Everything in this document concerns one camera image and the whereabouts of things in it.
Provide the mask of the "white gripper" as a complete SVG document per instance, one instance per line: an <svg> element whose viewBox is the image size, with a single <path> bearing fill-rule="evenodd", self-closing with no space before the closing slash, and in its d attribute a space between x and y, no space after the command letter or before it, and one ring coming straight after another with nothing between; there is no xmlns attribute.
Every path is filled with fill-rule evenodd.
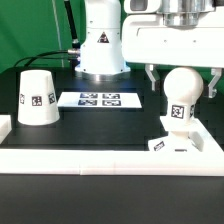
<svg viewBox="0 0 224 224"><path fill-rule="evenodd" d="M224 13L202 14L192 29L164 26L159 15L128 16L122 28L122 52L127 62L146 64L153 91L160 76L152 64L210 67L208 97L214 98L224 68Z"/></svg>

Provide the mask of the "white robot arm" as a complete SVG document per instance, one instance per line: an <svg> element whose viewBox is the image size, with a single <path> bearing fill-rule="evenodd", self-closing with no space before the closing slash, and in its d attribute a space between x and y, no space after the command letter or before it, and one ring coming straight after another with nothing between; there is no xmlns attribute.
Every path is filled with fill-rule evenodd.
<svg viewBox="0 0 224 224"><path fill-rule="evenodd" d="M108 80L141 63L152 82L156 65L205 67L213 79L224 71L224 0L84 0L86 40L76 70Z"/></svg>

